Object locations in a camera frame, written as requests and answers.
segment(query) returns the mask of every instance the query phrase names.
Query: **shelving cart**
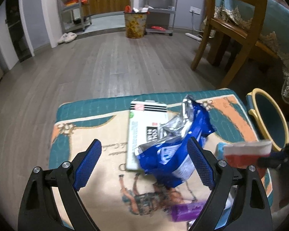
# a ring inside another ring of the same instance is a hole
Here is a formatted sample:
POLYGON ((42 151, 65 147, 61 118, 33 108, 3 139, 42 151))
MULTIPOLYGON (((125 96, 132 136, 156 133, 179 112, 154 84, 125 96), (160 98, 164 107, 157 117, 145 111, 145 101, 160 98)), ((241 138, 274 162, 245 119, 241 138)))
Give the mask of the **shelving cart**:
POLYGON ((77 30, 80 28, 82 28, 82 31, 85 31, 85 27, 88 26, 89 24, 92 24, 91 17, 87 18, 85 21, 83 19, 82 7, 83 6, 89 6, 90 0, 87 0, 87 1, 88 1, 87 4, 82 4, 81 0, 78 0, 78 3, 76 3, 76 4, 73 4, 70 6, 63 6, 62 0, 58 0, 58 10, 59 10, 59 15, 60 15, 61 27, 65 33, 70 32, 70 31, 74 31, 74 30, 77 30), (74 25, 74 26, 71 26, 71 27, 65 26, 64 21, 63 21, 63 14, 70 12, 71 18, 73 21, 73 20, 75 20, 75 18, 74 18, 74 10, 75 9, 79 9, 81 23, 74 25))
MULTIPOLYGON (((169 34, 170 36, 172 36, 173 34, 173 28, 174 28, 174 20, 176 18, 176 5, 177 5, 178 0, 175 0, 175 6, 173 9, 173 4, 169 7, 171 7, 171 9, 166 9, 166 8, 149 8, 149 12, 155 12, 155 13, 166 13, 166 14, 170 14, 173 15, 173 22, 172 22, 172 26, 171 29, 166 29, 165 31, 163 30, 158 30, 158 29, 153 29, 153 28, 146 28, 146 34, 147 33, 166 33, 169 34)), ((145 4, 146 6, 150 6, 150 0, 145 0, 145 4)))

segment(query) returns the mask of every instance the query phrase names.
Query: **blue chip bag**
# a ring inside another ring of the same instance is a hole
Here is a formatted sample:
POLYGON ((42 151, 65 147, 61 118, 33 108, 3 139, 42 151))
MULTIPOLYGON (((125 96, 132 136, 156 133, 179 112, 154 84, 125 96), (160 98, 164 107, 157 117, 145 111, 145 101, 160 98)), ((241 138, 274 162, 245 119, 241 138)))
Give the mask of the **blue chip bag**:
POLYGON ((205 108, 187 95, 181 112, 161 126, 160 139, 140 145, 135 155, 146 174, 153 174, 158 183, 167 187, 176 187, 195 169, 187 153, 187 140, 195 137, 203 147, 206 137, 214 131, 205 108))

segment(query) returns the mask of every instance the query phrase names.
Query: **slipper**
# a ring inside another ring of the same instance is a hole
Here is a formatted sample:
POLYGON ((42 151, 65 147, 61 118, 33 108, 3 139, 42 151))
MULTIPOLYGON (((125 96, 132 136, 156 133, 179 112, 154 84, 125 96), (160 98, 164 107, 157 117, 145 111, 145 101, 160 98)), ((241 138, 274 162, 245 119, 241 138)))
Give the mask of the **slipper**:
POLYGON ((64 43, 65 38, 67 37, 67 33, 64 33, 58 41, 58 44, 64 43))
POLYGON ((65 43, 68 43, 68 42, 74 41, 76 37, 77 35, 75 33, 69 32, 67 36, 65 37, 64 41, 65 43))

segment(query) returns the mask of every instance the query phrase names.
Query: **wooden cabinet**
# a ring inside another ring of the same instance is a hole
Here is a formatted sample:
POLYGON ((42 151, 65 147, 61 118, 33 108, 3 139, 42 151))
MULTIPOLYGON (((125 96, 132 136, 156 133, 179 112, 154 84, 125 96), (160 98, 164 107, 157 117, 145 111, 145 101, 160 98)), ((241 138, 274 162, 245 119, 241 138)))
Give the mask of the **wooden cabinet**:
MULTIPOLYGON (((90 0, 91 15, 124 11, 125 6, 130 5, 130 0, 90 0)), ((83 8, 83 15, 89 15, 89 8, 83 8)))

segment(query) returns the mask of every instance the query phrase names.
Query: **trash can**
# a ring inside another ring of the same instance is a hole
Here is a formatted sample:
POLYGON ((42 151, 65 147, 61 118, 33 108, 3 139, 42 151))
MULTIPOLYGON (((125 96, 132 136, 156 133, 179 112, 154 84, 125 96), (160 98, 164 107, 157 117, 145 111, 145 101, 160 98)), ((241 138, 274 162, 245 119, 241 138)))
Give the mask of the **trash can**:
POLYGON ((127 38, 142 38, 145 35, 147 12, 124 12, 125 31, 127 38))

